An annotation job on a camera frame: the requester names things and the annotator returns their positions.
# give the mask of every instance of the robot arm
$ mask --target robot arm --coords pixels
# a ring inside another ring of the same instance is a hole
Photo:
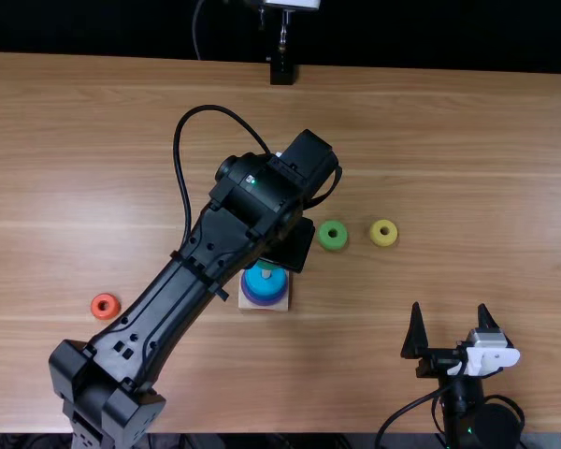
[[[485,397],[482,379],[515,365],[520,353],[484,304],[478,307],[478,327],[469,332],[467,339],[460,341],[455,349],[440,349],[428,347],[422,311],[414,303],[401,357],[420,359],[417,377],[439,380],[432,414],[434,418],[434,407],[440,401],[447,447],[515,449],[519,444],[525,425],[524,412],[509,398]],[[503,405],[488,403],[492,399],[505,402],[517,417]]]
[[[168,356],[215,295],[227,298],[239,270],[260,256],[303,267],[313,223],[302,212],[333,172],[337,182],[337,157],[308,130],[280,157],[223,162],[190,237],[136,302],[88,343],[64,340],[50,356],[74,447],[127,448],[142,437],[165,405],[152,387]]]

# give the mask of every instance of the wooden table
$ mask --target wooden table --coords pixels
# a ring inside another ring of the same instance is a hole
[[[522,352],[485,382],[529,431],[561,431],[561,76],[0,54],[0,431],[67,431],[48,356],[103,327],[92,297],[126,307],[180,241],[172,167],[179,117],[207,103],[282,151],[304,128],[344,177],[308,216],[349,247],[312,245],[289,313],[237,309],[237,282],[175,349],[155,431],[375,431],[436,387],[402,360],[413,301],[430,343],[454,346],[485,302]],[[182,161],[194,210],[229,154],[258,151],[236,123],[192,118]],[[400,240],[374,246],[388,218]],[[432,431],[429,406],[392,431]]]

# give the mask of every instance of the black cable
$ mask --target black cable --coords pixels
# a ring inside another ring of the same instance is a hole
[[[522,410],[522,408],[517,405],[517,402],[515,402],[513,399],[509,399],[506,396],[501,396],[501,395],[490,395],[487,396],[486,398],[484,398],[484,402],[488,402],[490,399],[498,399],[502,402],[505,402],[507,405],[509,405],[512,409],[515,410],[515,412],[517,413],[517,416],[520,418],[520,432],[522,430],[524,430],[525,427],[525,415],[524,415],[524,411]]]
[[[185,441],[189,444],[189,447],[191,447],[191,449],[195,449],[194,442],[191,441],[191,437],[187,434],[184,434],[184,436]]]
[[[454,377],[455,379],[459,379],[461,376],[463,376],[467,365],[468,365],[468,361],[464,360],[461,364],[461,368],[459,369],[459,371],[457,371],[457,374]],[[445,386],[433,391],[432,393],[428,393],[427,395],[422,396],[421,398],[417,398],[413,402],[410,402],[408,405],[406,405],[405,407],[397,410],[395,413],[393,413],[391,416],[389,416],[388,419],[386,421],[384,421],[384,424],[381,426],[378,433],[376,434],[376,439],[374,440],[374,447],[376,449],[381,448],[382,435],[384,435],[384,432],[386,431],[386,429],[389,428],[389,426],[391,426],[391,424],[393,424],[394,421],[396,421],[396,419],[399,416],[409,412],[412,409],[415,409],[418,405],[421,405],[421,404],[424,404],[425,402],[428,402],[430,399],[433,399],[435,397],[440,397],[443,393],[448,391],[452,386],[453,386],[453,382],[449,382]]]
[[[179,442],[177,443],[177,449],[185,449],[185,434],[181,433],[179,435]]]
[[[434,438],[437,439],[437,441],[440,443],[440,445],[441,445],[442,447],[444,447],[445,449],[447,449],[447,443],[444,442],[444,441],[442,440],[442,438],[440,437],[440,435],[439,435],[438,433],[435,433],[435,434],[434,434]]]
[[[308,210],[308,209],[311,209],[315,206],[318,206],[325,199],[327,199],[330,196],[330,194],[332,194],[333,191],[335,190],[335,188],[337,187],[341,176],[343,176],[343,169],[341,168],[341,166],[337,166],[337,168],[335,168],[335,178],[333,179],[333,183],[330,186],[330,189],[328,189],[328,192],[326,192],[324,195],[320,195],[320,196],[317,196],[317,197],[311,199],[308,204],[304,205],[303,210]]]
[[[253,138],[255,138],[256,142],[260,144],[260,147],[262,147],[262,150],[264,150],[266,154],[270,154],[270,149],[264,143],[262,138],[258,136],[258,133],[256,133],[253,130],[253,128],[247,124],[247,122],[245,122],[242,118],[240,118],[238,115],[236,115],[235,112],[233,112],[230,109],[217,105],[203,105],[188,110],[185,113],[185,115],[183,115],[180,118],[179,123],[177,124],[177,129],[175,130],[175,136],[173,137],[172,157],[175,164],[177,182],[179,183],[180,197],[183,201],[183,207],[185,208],[185,231],[183,233],[183,240],[181,242],[181,246],[189,239],[189,234],[191,232],[191,203],[189,202],[189,194],[187,193],[187,185],[185,185],[183,172],[180,169],[180,132],[183,129],[183,126],[187,123],[187,121],[191,117],[193,117],[198,112],[202,112],[204,110],[217,110],[219,112],[222,112],[223,114],[228,115],[229,117],[234,119],[237,123],[239,123],[241,126],[243,126],[243,128],[245,128],[247,132],[250,133]]]
[[[27,449],[33,449],[33,447],[37,444],[37,442],[39,442],[40,440],[43,440],[45,438],[48,438],[50,435],[52,435],[51,433],[43,433],[41,435],[37,435],[35,438],[33,438],[31,440],[31,442],[27,443],[25,445],[25,447]]]
[[[337,440],[338,442],[340,442],[340,446],[343,447],[344,449],[352,449],[351,443],[349,442],[349,440],[347,440],[347,437],[342,433],[337,434]]]
[[[442,430],[442,428],[440,428],[439,421],[437,421],[437,402],[439,402],[439,397],[432,399],[432,407],[430,408],[430,413],[432,414],[432,420],[434,421],[434,425],[436,426],[440,435],[444,435],[445,432]]]

